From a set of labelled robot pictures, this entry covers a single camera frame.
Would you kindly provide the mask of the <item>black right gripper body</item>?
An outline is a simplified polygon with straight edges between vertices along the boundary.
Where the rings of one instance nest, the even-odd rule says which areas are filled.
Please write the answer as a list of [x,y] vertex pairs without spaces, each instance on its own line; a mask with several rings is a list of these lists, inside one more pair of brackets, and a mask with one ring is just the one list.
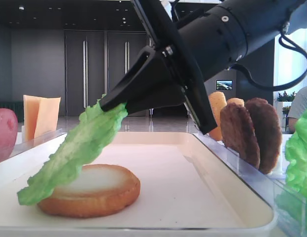
[[174,23],[201,70],[203,82],[247,54],[246,36],[233,13],[233,3],[225,1],[206,12],[194,11]]

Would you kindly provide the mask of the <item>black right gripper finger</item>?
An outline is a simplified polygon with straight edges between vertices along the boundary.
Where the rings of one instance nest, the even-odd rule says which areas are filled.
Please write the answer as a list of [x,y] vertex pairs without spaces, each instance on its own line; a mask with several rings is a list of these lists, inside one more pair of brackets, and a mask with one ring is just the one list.
[[153,89],[157,88],[157,79],[153,76],[157,59],[156,51],[146,46],[130,70],[119,83],[100,101],[103,111],[109,111],[120,104],[125,104],[128,112],[140,112],[157,108]]
[[182,87],[175,83],[150,87],[128,86],[125,89],[126,109],[129,114],[149,109],[178,106],[185,102]]

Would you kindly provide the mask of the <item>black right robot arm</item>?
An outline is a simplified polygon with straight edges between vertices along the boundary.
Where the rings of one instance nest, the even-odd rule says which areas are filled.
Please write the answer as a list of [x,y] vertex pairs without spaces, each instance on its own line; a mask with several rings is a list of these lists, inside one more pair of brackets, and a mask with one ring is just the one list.
[[204,81],[278,33],[307,27],[307,0],[226,0],[174,23],[158,0],[132,2],[154,42],[101,104],[129,113],[185,104],[203,126],[213,122]]

